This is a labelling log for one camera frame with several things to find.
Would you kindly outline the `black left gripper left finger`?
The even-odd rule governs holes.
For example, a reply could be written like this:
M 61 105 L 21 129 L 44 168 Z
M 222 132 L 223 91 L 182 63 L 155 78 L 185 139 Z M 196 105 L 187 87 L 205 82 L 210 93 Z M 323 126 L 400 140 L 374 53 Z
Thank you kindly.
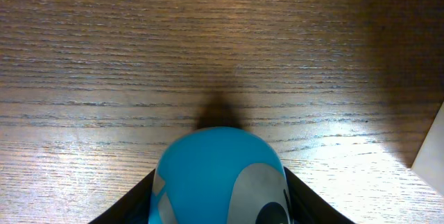
M 147 224 L 155 171 L 89 224 Z

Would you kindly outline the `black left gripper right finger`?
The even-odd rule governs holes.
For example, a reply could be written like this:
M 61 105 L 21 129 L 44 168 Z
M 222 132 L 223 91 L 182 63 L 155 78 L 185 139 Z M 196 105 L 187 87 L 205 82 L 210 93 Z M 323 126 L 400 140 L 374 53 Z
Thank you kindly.
M 284 167 L 291 201 L 291 215 L 299 224 L 354 224 L 329 205 L 301 179 Z

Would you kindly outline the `blue grey ball toy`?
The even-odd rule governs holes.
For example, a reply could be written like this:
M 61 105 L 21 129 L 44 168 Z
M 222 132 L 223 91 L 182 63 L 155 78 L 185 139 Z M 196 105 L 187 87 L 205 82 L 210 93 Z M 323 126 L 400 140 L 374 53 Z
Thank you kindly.
M 173 142 L 156 167 L 149 224 L 293 222 L 280 158 L 245 130 L 197 130 Z

